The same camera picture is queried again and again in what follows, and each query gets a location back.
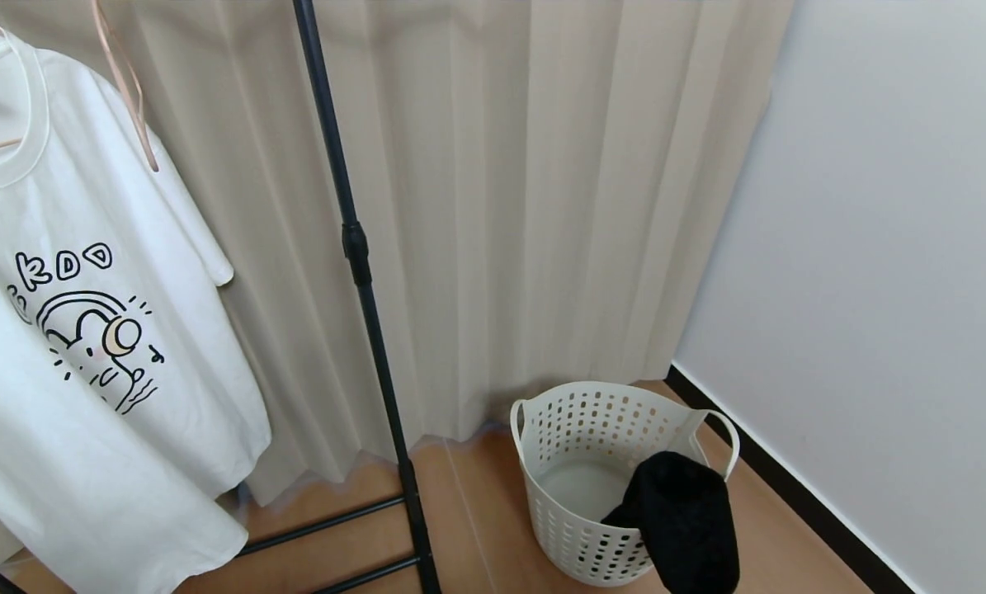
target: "wall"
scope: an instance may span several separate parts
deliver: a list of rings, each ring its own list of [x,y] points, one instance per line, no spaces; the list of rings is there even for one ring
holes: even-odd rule
[[[677,367],[916,590],[986,594],[986,1],[802,1]]]

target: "laundry basket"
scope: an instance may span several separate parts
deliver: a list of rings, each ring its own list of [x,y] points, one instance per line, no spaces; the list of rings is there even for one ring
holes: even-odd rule
[[[598,520],[621,503],[633,470],[655,452],[672,450],[708,465],[696,439],[707,414],[731,436],[726,480],[738,462],[738,433],[714,410],[692,410],[661,394],[602,381],[562,384],[514,403],[511,432],[526,475],[530,520],[559,570],[590,586],[616,587],[653,567],[639,530]]]

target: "curtain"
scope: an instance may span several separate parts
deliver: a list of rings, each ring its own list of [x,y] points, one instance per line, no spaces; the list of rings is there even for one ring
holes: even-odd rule
[[[236,278],[274,443],[259,503],[392,459],[286,0],[105,0],[149,123]],[[565,380],[659,379],[733,191],[791,2],[319,2],[410,443]],[[0,0],[107,73],[87,1]]]

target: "black cloth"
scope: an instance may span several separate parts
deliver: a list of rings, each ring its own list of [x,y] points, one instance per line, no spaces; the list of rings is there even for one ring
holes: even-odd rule
[[[672,594],[730,594],[738,587],[738,541],[724,478],[674,451],[636,466],[625,500],[602,520],[639,529]]]

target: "tile floor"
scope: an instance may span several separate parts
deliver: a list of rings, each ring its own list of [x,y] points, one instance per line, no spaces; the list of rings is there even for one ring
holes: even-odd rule
[[[641,387],[674,398],[661,381]],[[708,427],[701,444],[714,466],[727,446]],[[464,444],[436,441],[413,456],[429,524],[437,574],[446,594],[586,593],[602,589],[573,582],[546,560],[530,530],[526,488],[507,430],[493,430]],[[728,482],[742,560],[740,594],[860,594],[869,589],[846,564],[745,464]],[[397,474],[384,464],[353,471],[345,485],[316,483],[285,510],[251,506],[254,538],[288,530],[398,492]],[[234,560],[184,582],[181,594],[311,592],[349,575],[407,556],[411,541],[403,507],[377,511],[289,544]],[[68,594],[40,563],[17,575],[32,594]],[[616,590],[620,594],[665,592],[656,572]],[[414,568],[354,592],[420,592]]]

